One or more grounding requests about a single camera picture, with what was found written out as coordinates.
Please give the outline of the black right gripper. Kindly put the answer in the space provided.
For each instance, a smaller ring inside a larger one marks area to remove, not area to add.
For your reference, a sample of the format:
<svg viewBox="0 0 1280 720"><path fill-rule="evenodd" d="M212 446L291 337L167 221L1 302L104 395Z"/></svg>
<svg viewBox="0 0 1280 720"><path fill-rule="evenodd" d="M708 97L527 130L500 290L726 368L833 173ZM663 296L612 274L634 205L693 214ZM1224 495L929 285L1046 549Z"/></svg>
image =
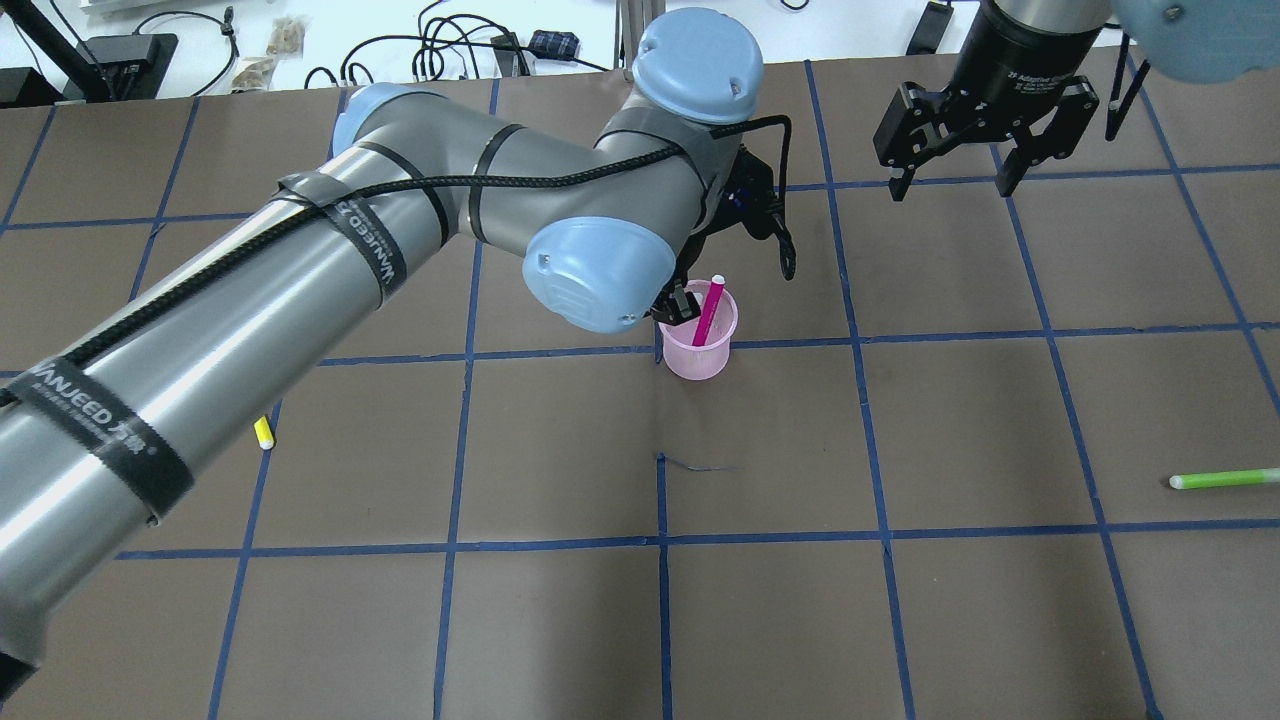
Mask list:
<svg viewBox="0 0 1280 720"><path fill-rule="evenodd" d="M1100 106L1079 69L1101 32L1098 5L982 5L940 90L904 82L873 135L890 196L964 143L1014 141L996 176L1009 199L1029 169L1070 158Z"/></svg>

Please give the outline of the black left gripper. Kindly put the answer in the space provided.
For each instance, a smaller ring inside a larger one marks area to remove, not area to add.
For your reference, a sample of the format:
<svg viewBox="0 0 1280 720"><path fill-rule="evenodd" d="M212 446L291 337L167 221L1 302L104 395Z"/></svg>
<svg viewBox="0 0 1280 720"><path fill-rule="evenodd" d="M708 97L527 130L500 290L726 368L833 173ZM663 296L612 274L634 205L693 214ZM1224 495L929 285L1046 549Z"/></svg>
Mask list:
<svg viewBox="0 0 1280 720"><path fill-rule="evenodd" d="M712 234L735 225L742 225L754 240L778 237L780 209L773 169L745 145L740 145L710 220L690 236L690 260L700 258ZM682 325L700 315L700 301L678 282L669 282L655 299L657 323Z"/></svg>

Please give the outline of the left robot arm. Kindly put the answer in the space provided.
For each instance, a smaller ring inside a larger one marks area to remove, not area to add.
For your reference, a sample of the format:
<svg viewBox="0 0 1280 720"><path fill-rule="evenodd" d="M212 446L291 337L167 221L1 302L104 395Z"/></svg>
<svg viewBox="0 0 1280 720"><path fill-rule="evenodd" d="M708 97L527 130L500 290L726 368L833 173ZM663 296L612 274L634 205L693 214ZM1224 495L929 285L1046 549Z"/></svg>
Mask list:
<svg viewBox="0 0 1280 720"><path fill-rule="evenodd" d="M716 214L764 61L689 6L643 32L632 88L589 147L376 83L332 159L3 389L3 697L52 612L457 234L518 256L531 296L598 334L692 313L678 256Z"/></svg>

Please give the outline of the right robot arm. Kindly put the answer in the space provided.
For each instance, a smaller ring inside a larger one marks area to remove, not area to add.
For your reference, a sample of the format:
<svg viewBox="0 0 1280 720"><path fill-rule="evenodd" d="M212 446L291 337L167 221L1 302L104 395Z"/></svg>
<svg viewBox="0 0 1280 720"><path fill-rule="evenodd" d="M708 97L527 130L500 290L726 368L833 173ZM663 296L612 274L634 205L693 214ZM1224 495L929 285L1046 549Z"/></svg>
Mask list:
<svg viewBox="0 0 1280 720"><path fill-rule="evenodd" d="M1146 59L1102 101L1079 69L1108 23ZM1097 111L1114 140L1151 70L1213 85L1275 68L1277 27L1275 1L983 1L947 85L901 85L874 132L890 195L902 200L922 165L957 146L1009 141L996 176L1007 197L1030 168L1070 158Z"/></svg>

